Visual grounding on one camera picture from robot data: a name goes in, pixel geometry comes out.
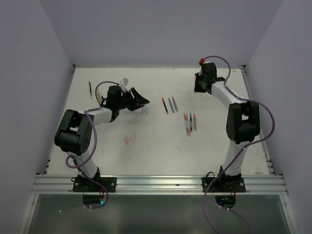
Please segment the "red black gel pen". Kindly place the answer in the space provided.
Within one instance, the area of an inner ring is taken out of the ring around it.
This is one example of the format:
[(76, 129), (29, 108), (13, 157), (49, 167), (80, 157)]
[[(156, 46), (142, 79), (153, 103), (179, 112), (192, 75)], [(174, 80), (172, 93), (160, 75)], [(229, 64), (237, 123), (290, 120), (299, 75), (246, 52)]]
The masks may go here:
[(164, 106), (166, 114), (169, 114), (169, 111), (168, 111), (168, 108), (166, 106), (166, 102), (165, 102), (164, 98), (162, 97), (161, 100), (162, 100), (162, 103), (163, 103), (163, 106)]

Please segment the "light blue pen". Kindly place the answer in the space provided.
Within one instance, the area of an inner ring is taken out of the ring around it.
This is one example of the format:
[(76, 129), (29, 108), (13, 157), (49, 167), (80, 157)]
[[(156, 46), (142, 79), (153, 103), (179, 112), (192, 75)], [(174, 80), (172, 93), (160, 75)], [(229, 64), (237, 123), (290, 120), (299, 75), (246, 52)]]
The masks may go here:
[(172, 104), (172, 101), (171, 101), (170, 98), (168, 98), (168, 103), (169, 103), (169, 105), (170, 105), (170, 108), (171, 108), (172, 113), (174, 114), (174, 113), (175, 113), (175, 109), (174, 109), (174, 107), (173, 107), (173, 104)]

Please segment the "purple red pen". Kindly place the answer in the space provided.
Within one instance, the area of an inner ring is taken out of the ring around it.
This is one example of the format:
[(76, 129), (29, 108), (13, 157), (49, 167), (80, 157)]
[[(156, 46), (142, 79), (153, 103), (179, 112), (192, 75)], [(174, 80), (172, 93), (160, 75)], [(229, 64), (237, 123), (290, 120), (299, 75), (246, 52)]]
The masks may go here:
[(172, 101), (173, 101), (173, 105), (174, 105), (175, 111), (178, 112), (178, 107), (176, 105), (176, 101), (175, 101), (174, 97), (172, 97)]

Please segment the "green thin pen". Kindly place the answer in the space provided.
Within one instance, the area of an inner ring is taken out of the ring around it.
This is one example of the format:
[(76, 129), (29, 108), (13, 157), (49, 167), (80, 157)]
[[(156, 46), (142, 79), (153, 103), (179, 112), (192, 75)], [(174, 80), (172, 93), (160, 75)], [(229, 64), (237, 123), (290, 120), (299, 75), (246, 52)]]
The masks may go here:
[(187, 124), (185, 113), (183, 113), (183, 117), (184, 117), (185, 128), (186, 128), (186, 130), (188, 130), (188, 124)]

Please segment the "blue gel pen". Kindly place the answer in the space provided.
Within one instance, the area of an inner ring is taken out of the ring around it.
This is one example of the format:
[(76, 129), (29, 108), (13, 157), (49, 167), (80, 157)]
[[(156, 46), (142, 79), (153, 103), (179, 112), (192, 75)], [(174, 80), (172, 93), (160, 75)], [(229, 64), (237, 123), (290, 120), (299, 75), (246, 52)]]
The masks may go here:
[(193, 132), (193, 118), (192, 113), (189, 114), (190, 132)]

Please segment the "red highlighter pen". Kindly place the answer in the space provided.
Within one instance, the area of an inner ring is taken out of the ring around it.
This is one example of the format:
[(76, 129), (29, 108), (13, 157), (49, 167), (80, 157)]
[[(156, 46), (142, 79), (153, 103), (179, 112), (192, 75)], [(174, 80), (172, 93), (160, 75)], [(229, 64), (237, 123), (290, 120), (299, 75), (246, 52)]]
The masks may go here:
[(187, 122), (187, 127), (188, 127), (188, 136), (191, 136), (191, 127), (190, 127), (190, 122), (187, 113), (185, 114), (186, 122)]

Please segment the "yellow highlighter pen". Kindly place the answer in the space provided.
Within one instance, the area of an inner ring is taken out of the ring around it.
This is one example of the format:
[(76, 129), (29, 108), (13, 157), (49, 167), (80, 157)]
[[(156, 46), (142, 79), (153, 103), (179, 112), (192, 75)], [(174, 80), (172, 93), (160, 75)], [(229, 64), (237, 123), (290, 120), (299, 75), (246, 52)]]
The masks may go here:
[(97, 97), (98, 103), (101, 104), (101, 102), (102, 102), (102, 95), (101, 95), (99, 89), (96, 90), (96, 97)]

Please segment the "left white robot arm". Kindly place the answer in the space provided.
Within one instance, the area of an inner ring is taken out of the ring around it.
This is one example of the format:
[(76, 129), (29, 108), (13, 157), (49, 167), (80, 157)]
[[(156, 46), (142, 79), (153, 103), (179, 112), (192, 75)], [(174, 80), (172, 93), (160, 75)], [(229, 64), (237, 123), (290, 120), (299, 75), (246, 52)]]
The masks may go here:
[(108, 88), (106, 97), (99, 107), (83, 112), (68, 109), (57, 129), (54, 144), (67, 154), (65, 165), (77, 169), (84, 177), (84, 186), (94, 192), (101, 187), (99, 168), (92, 157), (98, 144), (96, 126), (116, 120), (121, 110), (135, 111), (149, 104), (135, 88), (129, 90), (121, 85)]

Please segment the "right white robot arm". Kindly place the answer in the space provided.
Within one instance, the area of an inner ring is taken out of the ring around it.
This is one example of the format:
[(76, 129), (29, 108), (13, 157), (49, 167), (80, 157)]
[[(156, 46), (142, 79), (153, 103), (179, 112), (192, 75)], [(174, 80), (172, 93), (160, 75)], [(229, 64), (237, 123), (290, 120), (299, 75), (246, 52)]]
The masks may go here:
[(225, 78), (217, 76), (216, 65), (212, 62), (200, 63), (200, 71), (195, 74), (196, 93), (208, 93), (218, 99), (228, 111), (226, 134), (230, 140), (227, 155), (215, 180), (218, 188), (229, 191), (234, 182), (241, 178), (242, 164), (245, 159), (247, 144), (252, 143), (260, 134), (259, 105), (241, 100), (236, 93), (231, 93), (225, 85)]

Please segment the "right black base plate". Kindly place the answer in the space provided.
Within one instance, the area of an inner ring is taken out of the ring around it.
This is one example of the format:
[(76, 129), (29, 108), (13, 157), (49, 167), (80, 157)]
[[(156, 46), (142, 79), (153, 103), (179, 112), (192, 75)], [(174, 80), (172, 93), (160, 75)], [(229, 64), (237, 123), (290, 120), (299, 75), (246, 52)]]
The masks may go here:
[[(202, 177), (202, 190), (206, 191), (209, 184), (213, 181), (214, 177)], [(244, 179), (241, 177), (237, 181), (221, 181), (220, 179), (216, 180), (208, 189), (209, 193), (244, 193), (246, 192), (246, 187)]]

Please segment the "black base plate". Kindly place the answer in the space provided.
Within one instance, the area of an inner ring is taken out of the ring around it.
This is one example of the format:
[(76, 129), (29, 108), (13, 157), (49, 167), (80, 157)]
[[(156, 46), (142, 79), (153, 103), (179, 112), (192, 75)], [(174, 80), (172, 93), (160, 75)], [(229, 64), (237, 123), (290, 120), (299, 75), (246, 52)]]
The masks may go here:
[[(74, 184), (72, 190), (76, 193), (99, 193), (102, 191), (99, 185), (81, 176), (73, 177), (71, 181)], [(100, 177), (97, 183), (105, 187), (109, 193), (116, 191), (116, 177)]]
[[(202, 190), (206, 191), (209, 184), (213, 181), (214, 177), (202, 177)], [(246, 192), (246, 187), (244, 179), (241, 177), (237, 181), (221, 181), (220, 179), (216, 180), (208, 189), (209, 193), (244, 193)]]

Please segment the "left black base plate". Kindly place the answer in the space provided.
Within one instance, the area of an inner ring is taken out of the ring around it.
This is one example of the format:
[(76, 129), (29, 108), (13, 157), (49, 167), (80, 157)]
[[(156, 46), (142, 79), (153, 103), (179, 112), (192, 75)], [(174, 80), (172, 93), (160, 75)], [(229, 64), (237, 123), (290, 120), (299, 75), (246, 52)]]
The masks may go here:
[[(72, 190), (76, 193), (99, 193), (102, 191), (99, 185), (81, 176), (73, 177), (71, 181), (74, 184)], [(97, 183), (105, 187), (109, 193), (116, 191), (116, 177), (100, 177)]]

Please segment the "aluminium mounting rail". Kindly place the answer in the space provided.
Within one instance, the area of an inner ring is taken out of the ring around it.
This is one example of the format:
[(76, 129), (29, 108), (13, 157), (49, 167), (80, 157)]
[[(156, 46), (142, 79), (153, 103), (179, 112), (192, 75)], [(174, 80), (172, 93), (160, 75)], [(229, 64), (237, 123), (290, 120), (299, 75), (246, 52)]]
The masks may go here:
[[(117, 195), (201, 195), (202, 176), (103, 176), (116, 177)], [(72, 175), (38, 175), (31, 192), (34, 194), (74, 193)], [(284, 195), (287, 193), (284, 178), (277, 175), (246, 175), (244, 193), (212, 193), (214, 195)]]

